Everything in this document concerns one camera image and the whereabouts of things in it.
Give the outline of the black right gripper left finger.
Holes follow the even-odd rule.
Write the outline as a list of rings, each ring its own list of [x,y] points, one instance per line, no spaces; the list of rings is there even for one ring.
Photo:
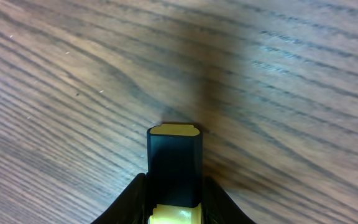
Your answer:
[[[92,224],[145,224],[146,174],[140,173]]]

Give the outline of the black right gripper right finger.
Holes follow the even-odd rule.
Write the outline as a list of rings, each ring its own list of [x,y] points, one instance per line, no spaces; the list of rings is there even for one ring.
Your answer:
[[[204,178],[202,220],[204,224],[255,224],[212,177]]]

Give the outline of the yellow glue stick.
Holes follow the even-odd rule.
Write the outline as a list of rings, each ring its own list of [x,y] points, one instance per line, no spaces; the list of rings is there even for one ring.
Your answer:
[[[153,224],[202,222],[203,133],[193,124],[163,123],[147,131]]]

